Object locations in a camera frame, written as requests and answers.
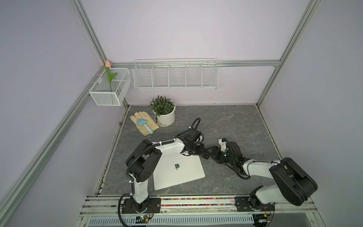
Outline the silver laptop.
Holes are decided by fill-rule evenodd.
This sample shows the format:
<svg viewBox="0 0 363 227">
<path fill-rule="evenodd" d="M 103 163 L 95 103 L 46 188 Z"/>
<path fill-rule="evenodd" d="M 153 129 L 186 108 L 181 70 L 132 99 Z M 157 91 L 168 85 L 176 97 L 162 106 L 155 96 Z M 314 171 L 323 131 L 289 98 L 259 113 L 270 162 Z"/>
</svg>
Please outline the silver laptop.
<svg viewBox="0 0 363 227">
<path fill-rule="evenodd" d="M 205 172 L 198 156 L 163 154 L 153 173 L 154 189 L 161 190 L 204 177 Z"/>
</svg>

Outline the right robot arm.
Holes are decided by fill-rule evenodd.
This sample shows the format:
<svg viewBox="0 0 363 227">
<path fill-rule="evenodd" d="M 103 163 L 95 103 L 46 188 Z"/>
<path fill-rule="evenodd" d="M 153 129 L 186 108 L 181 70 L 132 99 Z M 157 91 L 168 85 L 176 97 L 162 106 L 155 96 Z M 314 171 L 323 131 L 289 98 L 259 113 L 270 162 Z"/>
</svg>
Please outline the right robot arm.
<svg viewBox="0 0 363 227">
<path fill-rule="evenodd" d="M 221 139 L 219 144 L 206 148 L 204 156 L 227 166 L 243 180 L 249 180 L 252 176 L 274 180 L 274 184 L 259 186 L 250 193 L 248 205 L 254 211 L 276 202 L 300 206 L 318 190 L 316 181 L 291 158 L 254 160 L 243 156 L 240 147 L 233 141 Z"/>
</svg>

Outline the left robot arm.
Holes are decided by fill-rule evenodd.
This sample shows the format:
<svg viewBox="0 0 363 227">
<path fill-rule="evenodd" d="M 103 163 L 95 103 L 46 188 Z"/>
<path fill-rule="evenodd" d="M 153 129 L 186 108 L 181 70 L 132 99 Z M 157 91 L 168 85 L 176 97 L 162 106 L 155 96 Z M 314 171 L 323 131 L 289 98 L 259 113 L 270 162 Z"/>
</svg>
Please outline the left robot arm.
<svg viewBox="0 0 363 227">
<path fill-rule="evenodd" d="M 117 205 L 118 218 L 123 226 L 123 214 L 138 214 L 137 224 L 147 224 L 161 209 L 161 198 L 151 197 L 148 180 L 153 178 L 154 189 L 161 190 L 205 177 L 200 158 L 208 158 L 204 136 L 198 130 L 201 119 L 196 118 L 185 131 L 171 140 L 143 140 L 126 161 L 126 177 L 131 193 L 123 194 Z"/>
</svg>

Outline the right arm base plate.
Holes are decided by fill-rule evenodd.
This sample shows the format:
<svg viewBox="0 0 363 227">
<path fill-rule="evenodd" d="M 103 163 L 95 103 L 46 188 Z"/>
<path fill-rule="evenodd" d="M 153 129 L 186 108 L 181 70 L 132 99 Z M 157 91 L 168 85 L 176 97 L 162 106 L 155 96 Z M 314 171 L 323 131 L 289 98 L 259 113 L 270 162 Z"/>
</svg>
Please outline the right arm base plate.
<svg viewBox="0 0 363 227">
<path fill-rule="evenodd" d="M 262 204 L 258 199 L 249 196 L 236 196 L 235 206 L 238 212 L 275 210 L 273 203 Z"/>
</svg>

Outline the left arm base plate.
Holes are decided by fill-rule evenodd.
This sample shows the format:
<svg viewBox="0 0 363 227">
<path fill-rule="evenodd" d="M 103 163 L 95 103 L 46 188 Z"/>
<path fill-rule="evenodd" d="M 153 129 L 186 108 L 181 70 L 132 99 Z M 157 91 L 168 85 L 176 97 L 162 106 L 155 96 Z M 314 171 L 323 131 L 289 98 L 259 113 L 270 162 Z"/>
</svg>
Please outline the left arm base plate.
<svg viewBox="0 0 363 227">
<path fill-rule="evenodd" d="M 147 198 L 142 203 L 137 203 L 133 198 L 126 198 L 121 204 L 122 214 L 136 214 L 136 213 L 160 213 L 161 199 L 160 198 Z"/>
</svg>

